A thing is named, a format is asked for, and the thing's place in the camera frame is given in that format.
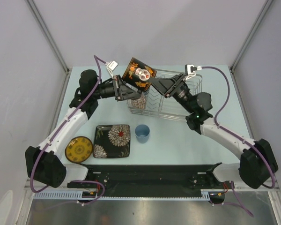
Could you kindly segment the metal wire dish rack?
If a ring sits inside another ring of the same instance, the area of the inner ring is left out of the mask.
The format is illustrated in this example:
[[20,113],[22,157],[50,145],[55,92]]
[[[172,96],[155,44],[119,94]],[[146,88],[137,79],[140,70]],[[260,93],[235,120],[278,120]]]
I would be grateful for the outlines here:
[[[156,69],[156,78],[170,78],[181,72],[173,70]],[[185,82],[192,95],[202,92],[203,78],[197,74]],[[146,91],[148,93],[147,104],[144,110],[131,107],[131,100],[127,101],[127,107],[131,113],[157,117],[168,120],[184,121],[190,113],[184,109],[173,97],[165,98],[153,86]]]

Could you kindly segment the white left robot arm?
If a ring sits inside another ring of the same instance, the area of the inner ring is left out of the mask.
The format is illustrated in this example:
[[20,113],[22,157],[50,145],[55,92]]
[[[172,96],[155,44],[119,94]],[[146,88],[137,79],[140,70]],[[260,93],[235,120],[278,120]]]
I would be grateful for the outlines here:
[[40,192],[34,188],[34,181],[43,183],[46,188],[57,188],[64,182],[72,181],[78,181],[83,187],[90,187],[94,182],[94,175],[88,172],[87,167],[79,163],[64,165],[61,162],[66,146],[93,115],[98,107],[98,100],[113,98],[125,101],[138,99],[140,96],[141,91],[124,82],[119,75],[102,82],[101,73],[92,69],[84,70],[63,120],[37,147],[29,146],[25,151],[32,192]]

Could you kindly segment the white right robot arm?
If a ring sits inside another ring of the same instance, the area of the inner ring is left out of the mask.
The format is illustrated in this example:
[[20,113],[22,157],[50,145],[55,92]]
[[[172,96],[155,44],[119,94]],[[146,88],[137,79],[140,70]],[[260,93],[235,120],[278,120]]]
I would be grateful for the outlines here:
[[225,181],[240,180],[257,189],[271,179],[270,188],[274,188],[278,166],[269,142],[245,138],[220,125],[209,113],[212,109],[211,95],[206,92],[191,94],[185,80],[186,76],[179,74],[171,78],[150,78],[149,81],[162,96],[174,98],[189,112],[185,119],[190,130],[211,138],[239,159],[238,163],[215,164],[207,175],[207,184],[218,188]]

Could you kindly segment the red black skull mug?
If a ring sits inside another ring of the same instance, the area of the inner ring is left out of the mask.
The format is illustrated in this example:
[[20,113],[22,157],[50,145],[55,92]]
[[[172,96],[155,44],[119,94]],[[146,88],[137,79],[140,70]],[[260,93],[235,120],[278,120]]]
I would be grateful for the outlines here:
[[154,68],[132,57],[122,76],[122,80],[138,90],[145,92],[151,85],[149,79],[155,78],[156,74],[157,71]]

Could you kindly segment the light blue cup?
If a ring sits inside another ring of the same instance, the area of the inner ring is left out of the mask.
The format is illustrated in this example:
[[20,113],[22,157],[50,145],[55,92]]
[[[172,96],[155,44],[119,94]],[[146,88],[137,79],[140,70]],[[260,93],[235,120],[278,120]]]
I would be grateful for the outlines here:
[[147,125],[141,124],[135,128],[135,136],[139,143],[146,143],[150,136],[150,129]]

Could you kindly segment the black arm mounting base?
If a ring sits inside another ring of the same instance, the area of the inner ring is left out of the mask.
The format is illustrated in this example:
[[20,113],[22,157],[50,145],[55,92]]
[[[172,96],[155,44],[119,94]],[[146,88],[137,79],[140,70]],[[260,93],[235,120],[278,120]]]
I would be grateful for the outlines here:
[[70,182],[68,188],[96,188],[102,183],[107,195],[187,196],[230,187],[212,174],[214,165],[88,165],[84,182]]

